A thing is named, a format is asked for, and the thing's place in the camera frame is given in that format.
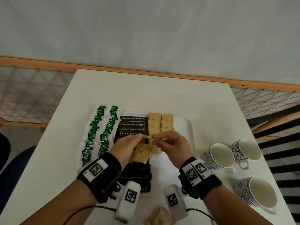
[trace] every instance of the person's right hand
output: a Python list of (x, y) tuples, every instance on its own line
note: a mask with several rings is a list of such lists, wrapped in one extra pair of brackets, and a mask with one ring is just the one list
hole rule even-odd
[(176, 131), (153, 134), (152, 138), (154, 138), (152, 144), (161, 148), (178, 169), (187, 159), (193, 157), (188, 140)]

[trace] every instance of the white marker tag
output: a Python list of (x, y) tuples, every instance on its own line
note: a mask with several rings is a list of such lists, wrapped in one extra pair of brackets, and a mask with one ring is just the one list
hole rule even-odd
[(83, 175), (86, 179), (91, 182), (96, 178), (103, 170), (108, 167), (107, 163), (103, 159), (99, 159), (98, 162), (94, 163)]
[(182, 168), (182, 170), (184, 171), (192, 186), (195, 186), (199, 182), (201, 182), (201, 179), (199, 178), (199, 176), (197, 175), (196, 171), (190, 163), (184, 168)]
[(196, 170), (198, 175), (200, 175), (203, 179), (206, 179), (210, 175), (212, 175), (212, 172), (204, 165), (203, 160), (197, 159), (197, 160), (191, 162), (191, 165)]

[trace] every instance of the paisley pattern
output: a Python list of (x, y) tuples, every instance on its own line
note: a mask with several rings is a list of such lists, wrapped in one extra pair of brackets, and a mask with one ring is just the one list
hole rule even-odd
[(224, 167), (219, 166), (212, 158), (212, 148), (207, 149), (201, 156), (201, 159), (205, 161), (205, 166), (207, 166), (210, 170), (220, 170), (224, 169)]
[(234, 142), (232, 145), (230, 145), (230, 149), (233, 152), (235, 161), (243, 161), (247, 160), (248, 158), (242, 153), (239, 146), (240, 140)]
[(253, 177), (240, 179), (233, 185), (233, 190), (245, 203), (250, 206), (259, 207), (260, 205), (254, 200), (250, 192), (249, 183), (251, 178)]

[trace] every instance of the ceramic cup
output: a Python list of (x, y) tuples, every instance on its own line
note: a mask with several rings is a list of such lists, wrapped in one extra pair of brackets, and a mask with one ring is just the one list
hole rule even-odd
[(277, 196), (272, 185), (260, 177), (238, 180), (233, 185), (234, 193), (250, 206), (260, 207), (264, 211), (276, 214)]
[(229, 169), (234, 172), (234, 155), (232, 151), (223, 144), (214, 144), (207, 149), (201, 157), (208, 169), (211, 170), (222, 170)]
[[(230, 149), (234, 155), (235, 161), (238, 163), (239, 167), (244, 170), (249, 169), (248, 160), (259, 160), (262, 155), (257, 143), (246, 138), (234, 142), (230, 146)], [(243, 162), (247, 163), (246, 167), (241, 166), (241, 163)]]

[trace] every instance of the black wrist strap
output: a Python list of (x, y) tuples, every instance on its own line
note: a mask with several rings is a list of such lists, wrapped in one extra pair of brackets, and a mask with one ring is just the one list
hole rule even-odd
[(121, 169), (119, 161), (110, 153), (105, 153), (87, 164), (77, 179), (88, 186), (99, 203), (105, 203), (116, 189)]
[(191, 197), (203, 200), (212, 188), (222, 185), (217, 176), (205, 166), (203, 160), (191, 157), (179, 169), (179, 179)]

